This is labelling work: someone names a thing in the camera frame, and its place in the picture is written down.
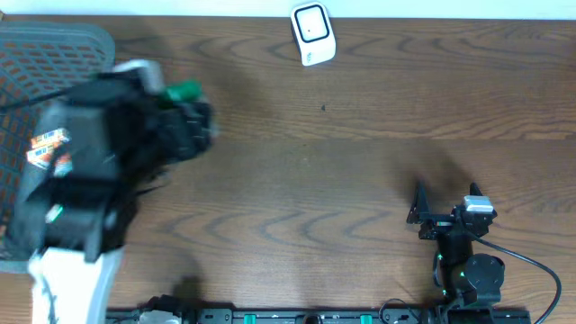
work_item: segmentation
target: wood grain surface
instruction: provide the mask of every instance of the wood grain surface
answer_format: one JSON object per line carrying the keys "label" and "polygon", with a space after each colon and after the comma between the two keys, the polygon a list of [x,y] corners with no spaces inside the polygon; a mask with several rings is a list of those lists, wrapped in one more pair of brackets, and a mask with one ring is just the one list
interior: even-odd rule
{"label": "wood grain surface", "polygon": [[[415,179],[450,210],[473,180],[499,212],[485,238],[562,279],[576,318],[576,22],[334,19],[337,55],[302,67],[288,19],[8,16],[95,23],[119,61],[194,77],[214,148],[144,197],[110,305],[173,293],[238,307],[426,302],[435,244],[405,219]],[[535,320],[545,272],[506,263],[502,306]],[[30,321],[25,275],[0,275],[0,321]]]}

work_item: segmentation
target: white device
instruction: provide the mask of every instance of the white device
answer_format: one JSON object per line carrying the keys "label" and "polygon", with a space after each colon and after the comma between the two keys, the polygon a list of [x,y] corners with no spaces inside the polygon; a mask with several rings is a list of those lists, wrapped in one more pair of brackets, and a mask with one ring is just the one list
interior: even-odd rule
{"label": "white device", "polygon": [[299,5],[292,10],[291,19],[292,34],[305,67],[334,58],[336,38],[324,5]]}

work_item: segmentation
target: white background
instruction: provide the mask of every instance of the white background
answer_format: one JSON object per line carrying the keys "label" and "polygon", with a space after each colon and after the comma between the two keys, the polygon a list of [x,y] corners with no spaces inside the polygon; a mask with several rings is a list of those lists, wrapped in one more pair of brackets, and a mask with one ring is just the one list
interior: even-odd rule
{"label": "white background", "polygon": [[[576,19],[576,0],[324,0],[331,17]],[[7,14],[288,17],[294,0],[0,0]]]}

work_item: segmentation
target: wire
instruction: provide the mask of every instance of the wire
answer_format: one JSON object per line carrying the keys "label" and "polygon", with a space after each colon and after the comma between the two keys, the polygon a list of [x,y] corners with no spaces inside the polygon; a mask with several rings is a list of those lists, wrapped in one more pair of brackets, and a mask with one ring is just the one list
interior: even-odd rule
{"label": "wire", "polygon": [[49,94],[43,94],[43,95],[39,95],[37,97],[34,97],[32,99],[29,100],[22,100],[19,101],[17,103],[10,103],[8,105],[2,106],[0,107],[0,113],[1,114],[7,114],[9,111],[11,110],[15,110],[15,109],[19,109],[19,108],[23,108],[25,106],[31,106],[31,105],[35,105],[35,104],[39,104],[39,103],[43,103],[47,100],[50,99],[54,99],[56,97],[65,95],[66,93],[68,93],[70,91],[72,87],[66,88],[66,89],[62,89],[62,90],[58,90],[56,92],[53,93],[49,93]]}
{"label": "wire", "polygon": [[485,240],[475,236],[468,229],[466,229],[465,232],[466,232],[466,235],[468,235],[471,239],[474,239],[478,243],[481,243],[481,244],[483,244],[489,248],[493,248],[499,252],[506,253],[507,255],[519,258],[522,261],[528,262],[532,266],[537,266],[552,276],[552,278],[556,282],[556,295],[554,296],[554,299],[550,303],[550,306],[548,306],[548,309],[546,309],[544,314],[542,314],[542,316],[540,316],[540,318],[536,322],[534,322],[534,324],[540,324],[540,323],[544,322],[546,320],[546,318],[548,317],[548,315],[550,315],[550,313],[552,313],[552,311],[556,307],[556,304],[558,304],[558,301],[560,300],[560,295],[562,294],[562,283],[560,282],[560,278],[558,277],[558,275],[552,269],[550,269],[546,265],[539,263],[538,261],[535,261],[535,260],[533,260],[527,256],[522,256],[519,253],[510,251],[507,248],[497,246],[496,244],[490,243],[489,241],[485,241]]}
{"label": "wire", "polygon": [[418,323],[420,323],[420,322],[422,321],[422,319],[420,318],[420,316],[416,315],[416,313],[410,308],[410,306],[408,306],[408,304],[407,304],[405,301],[403,301],[403,300],[400,299],[400,298],[390,298],[388,301],[386,301],[386,302],[384,303],[384,305],[382,305],[382,307],[380,308],[380,310],[378,310],[378,319],[380,320],[380,322],[381,322],[382,324],[388,324],[388,322],[385,321],[384,318],[383,318],[383,312],[384,312],[384,310],[386,309],[386,306],[387,306],[390,302],[393,302],[393,301],[398,301],[398,302],[403,303],[404,306],[406,306],[406,309],[408,310],[408,312],[410,313],[410,315],[412,315],[416,320],[418,320]]}

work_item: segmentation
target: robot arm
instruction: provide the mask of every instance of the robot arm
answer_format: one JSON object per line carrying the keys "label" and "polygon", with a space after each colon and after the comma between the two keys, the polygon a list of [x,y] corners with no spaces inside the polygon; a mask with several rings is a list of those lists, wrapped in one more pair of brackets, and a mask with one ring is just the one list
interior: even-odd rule
{"label": "robot arm", "polygon": [[29,153],[35,165],[6,235],[11,250],[32,255],[34,323],[104,322],[137,185],[212,144],[201,97],[196,84],[165,88],[155,62],[131,61],[70,88],[41,116],[32,142],[46,145]]}

